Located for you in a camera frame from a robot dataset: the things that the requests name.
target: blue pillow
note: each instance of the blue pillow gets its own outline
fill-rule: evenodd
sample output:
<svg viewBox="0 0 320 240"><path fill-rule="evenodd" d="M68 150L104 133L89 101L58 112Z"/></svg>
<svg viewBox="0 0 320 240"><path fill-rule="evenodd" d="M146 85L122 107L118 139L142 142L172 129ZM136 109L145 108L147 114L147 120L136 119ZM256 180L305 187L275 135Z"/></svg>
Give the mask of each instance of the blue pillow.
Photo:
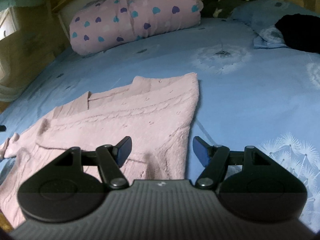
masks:
<svg viewBox="0 0 320 240"><path fill-rule="evenodd" d="M285 15L293 14L319 16L299 5L279 0L256 0L236 7L230 18L250 26L256 33L274 25Z"/></svg>
<svg viewBox="0 0 320 240"><path fill-rule="evenodd" d="M4 182L11 168L15 163L16 158L8 158L0 161L0 185Z"/></svg>

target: green blanket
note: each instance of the green blanket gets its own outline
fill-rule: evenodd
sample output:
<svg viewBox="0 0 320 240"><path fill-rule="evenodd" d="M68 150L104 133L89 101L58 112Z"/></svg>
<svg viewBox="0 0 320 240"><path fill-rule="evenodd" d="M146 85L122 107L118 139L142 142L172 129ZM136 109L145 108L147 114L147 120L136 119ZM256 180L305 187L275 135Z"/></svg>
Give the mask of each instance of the green blanket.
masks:
<svg viewBox="0 0 320 240"><path fill-rule="evenodd" d="M228 18L233 9L254 0L203 0L201 17Z"/></svg>

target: teal heart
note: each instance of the teal heart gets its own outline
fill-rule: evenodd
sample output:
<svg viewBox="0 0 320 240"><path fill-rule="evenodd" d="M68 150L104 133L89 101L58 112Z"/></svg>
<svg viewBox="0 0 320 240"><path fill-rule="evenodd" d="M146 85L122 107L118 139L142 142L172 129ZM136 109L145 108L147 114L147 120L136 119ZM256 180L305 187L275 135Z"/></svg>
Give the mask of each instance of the teal heart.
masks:
<svg viewBox="0 0 320 240"><path fill-rule="evenodd" d="M132 15L132 18L135 18L135 17L138 17L139 14L137 11L133 11L131 15Z"/></svg>
<svg viewBox="0 0 320 240"><path fill-rule="evenodd" d="M191 11L192 12L196 12L196 11L198 11L199 10L199 8L198 8L198 6L196 6L196 5L194 5L192 8L191 8Z"/></svg>
<svg viewBox="0 0 320 240"><path fill-rule="evenodd" d="M161 12L161 10L158 7L153 7L152 12L153 12L153 14L157 14L157 13Z"/></svg>

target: purple heart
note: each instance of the purple heart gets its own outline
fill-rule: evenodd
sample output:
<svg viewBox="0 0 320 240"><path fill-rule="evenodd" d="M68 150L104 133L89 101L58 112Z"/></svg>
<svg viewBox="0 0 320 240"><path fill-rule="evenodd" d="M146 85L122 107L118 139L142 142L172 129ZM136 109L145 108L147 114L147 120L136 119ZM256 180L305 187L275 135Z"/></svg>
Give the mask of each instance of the purple heart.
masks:
<svg viewBox="0 0 320 240"><path fill-rule="evenodd" d="M177 6L173 6L172 7L172 13L175 14L175 13L178 13L180 11L179 7Z"/></svg>
<svg viewBox="0 0 320 240"><path fill-rule="evenodd" d="M145 24L143 25L143 28L144 28L145 30L149 29L150 27L151 27L150 23L145 23Z"/></svg>

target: pink pillow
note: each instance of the pink pillow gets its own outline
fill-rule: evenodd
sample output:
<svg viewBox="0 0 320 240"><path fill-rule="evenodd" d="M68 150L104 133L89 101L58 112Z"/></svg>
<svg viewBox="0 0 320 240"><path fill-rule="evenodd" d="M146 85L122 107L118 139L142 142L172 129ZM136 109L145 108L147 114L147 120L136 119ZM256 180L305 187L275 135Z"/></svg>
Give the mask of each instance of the pink pillow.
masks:
<svg viewBox="0 0 320 240"><path fill-rule="evenodd" d="M70 42L80 55L200 24L201 0L100 0L70 23Z"/></svg>

